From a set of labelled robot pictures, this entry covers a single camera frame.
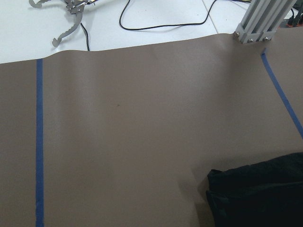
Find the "black graphic t-shirt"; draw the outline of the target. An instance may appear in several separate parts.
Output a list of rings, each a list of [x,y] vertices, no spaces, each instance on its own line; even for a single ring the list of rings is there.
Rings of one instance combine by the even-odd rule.
[[[301,227],[303,154],[212,169],[206,197],[217,227]]]

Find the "brown paper table cover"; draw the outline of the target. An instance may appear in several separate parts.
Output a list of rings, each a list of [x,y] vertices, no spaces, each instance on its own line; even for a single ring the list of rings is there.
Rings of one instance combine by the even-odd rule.
[[[0,66],[0,224],[36,224],[36,69],[43,67],[47,227],[212,227],[207,174],[301,152],[261,59],[303,117],[303,29]]]

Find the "silver tripod stand green top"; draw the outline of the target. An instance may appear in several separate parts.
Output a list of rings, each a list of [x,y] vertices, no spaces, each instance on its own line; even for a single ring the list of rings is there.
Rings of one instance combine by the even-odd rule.
[[[52,46],[54,48],[58,48],[66,38],[71,36],[80,27],[85,36],[85,45],[87,51],[91,51],[89,32],[83,25],[82,21],[85,9],[91,5],[95,6],[97,0],[61,0],[61,2],[62,5],[64,5],[64,12],[66,16],[69,17],[67,19],[69,26],[52,39]]]

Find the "aluminium frame post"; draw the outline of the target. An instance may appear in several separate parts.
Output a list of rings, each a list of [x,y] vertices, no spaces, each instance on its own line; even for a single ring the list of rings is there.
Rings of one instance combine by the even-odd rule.
[[[295,0],[252,0],[234,36],[243,44],[271,40]]]

